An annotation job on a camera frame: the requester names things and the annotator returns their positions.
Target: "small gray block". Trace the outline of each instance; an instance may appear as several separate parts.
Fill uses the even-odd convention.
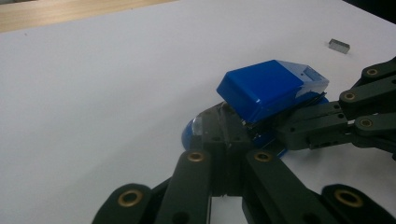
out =
[[[332,39],[329,42],[329,49],[334,49],[334,50],[337,50],[337,51],[339,51],[341,53],[345,53],[346,54],[350,50],[350,46],[348,44],[346,44],[346,43],[343,43],[343,42],[339,41],[339,40]]]

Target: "blue block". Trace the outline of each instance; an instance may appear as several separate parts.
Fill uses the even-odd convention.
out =
[[[254,123],[322,94],[328,84],[308,65],[272,60],[228,72],[217,91]]]

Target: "blue plastic cap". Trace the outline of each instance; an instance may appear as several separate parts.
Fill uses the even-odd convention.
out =
[[[272,60],[228,72],[217,91],[254,123],[322,94],[328,84],[308,65]]]

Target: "robotic hand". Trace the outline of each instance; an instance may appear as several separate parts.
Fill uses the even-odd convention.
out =
[[[200,113],[182,134],[187,149],[158,187],[116,189],[93,224],[209,223],[211,197],[243,198],[252,223],[396,223],[364,193],[344,185],[307,189],[279,157],[344,143],[377,147],[396,160],[396,58],[362,70],[328,102],[328,80],[309,66],[270,61],[231,71],[226,102]]]

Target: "screw hole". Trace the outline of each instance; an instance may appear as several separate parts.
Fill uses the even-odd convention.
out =
[[[303,221],[306,224],[320,224],[321,223],[320,218],[313,213],[304,214]]]
[[[361,120],[361,126],[363,126],[363,127],[371,127],[371,126],[373,126],[373,122],[370,121],[369,119],[362,119]]]
[[[143,198],[143,193],[137,189],[131,189],[123,192],[119,197],[119,205],[122,207],[132,207]]]
[[[179,212],[173,215],[172,221],[174,224],[187,224],[190,221],[190,216],[185,212]]]
[[[266,152],[258,152],[254,155],[254,159],[256,159],[256,161],[270,161],[272,155]]]
[[[204,154],[202,154],[201,152],[192,152],[187,158],[189,159],[189,161],[203,161]]]
[[[347,93],[347,94],[345,94],[345,98],[347,99],[347,100],[353,100],[353,99],[355,99],[355,94],[353,94],[353,93]]]
[[[374,76],[378,74],[378,71],[374,68],[367,70],[367,75]]]
[[[343,203],[345,205],[351,207],[363,206],[363,200],[361,199],[361,197],[349,190],[338,189],[335,191],[334,196],[338,200],[338,202]]]

